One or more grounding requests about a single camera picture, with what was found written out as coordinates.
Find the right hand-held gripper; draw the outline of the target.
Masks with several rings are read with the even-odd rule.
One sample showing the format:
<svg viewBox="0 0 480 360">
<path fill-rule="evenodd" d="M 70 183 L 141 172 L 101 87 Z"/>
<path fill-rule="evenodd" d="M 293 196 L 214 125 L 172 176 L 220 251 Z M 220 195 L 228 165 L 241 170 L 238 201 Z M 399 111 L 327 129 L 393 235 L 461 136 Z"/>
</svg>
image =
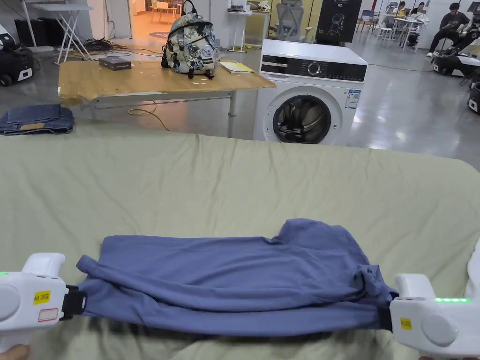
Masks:
<svg viewBox="0 0 480 360">
<path fill-rule="evenodd" d="M 423 274 L 399 274 L 390 303 L 397 342 L 426 356 L 479 356 L 479 274 L 469 275 L 467 297 L 437 297 Z"/>
</svg>

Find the person's left hand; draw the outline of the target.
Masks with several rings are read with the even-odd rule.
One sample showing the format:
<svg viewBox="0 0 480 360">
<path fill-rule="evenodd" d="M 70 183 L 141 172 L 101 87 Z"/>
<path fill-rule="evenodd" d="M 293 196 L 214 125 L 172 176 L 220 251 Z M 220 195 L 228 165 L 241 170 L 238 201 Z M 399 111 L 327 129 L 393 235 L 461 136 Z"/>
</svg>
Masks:
<svg viewBox="0 0 480 360">
<path fill-rule="evenodd" d="M 28 345 L 16 345 L 0 354 L 1 360 L 27 360 L 30 355 Z"/>
</svg>

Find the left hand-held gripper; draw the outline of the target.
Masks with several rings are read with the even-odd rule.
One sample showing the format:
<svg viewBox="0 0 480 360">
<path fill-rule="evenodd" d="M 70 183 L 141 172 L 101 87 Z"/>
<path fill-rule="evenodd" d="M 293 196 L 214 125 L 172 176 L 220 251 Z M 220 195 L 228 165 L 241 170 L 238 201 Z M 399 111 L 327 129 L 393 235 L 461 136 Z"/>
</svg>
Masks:
<svg viewBox="0 0 480 360">
<path fill-rule="evenodd" d="M 21 271 L 0 274 L 0 348 L 27 345 L 60 321 L 82 315 L 87 294 L 60 278 L 61 253 L 35 253 Z"/>
</svg>

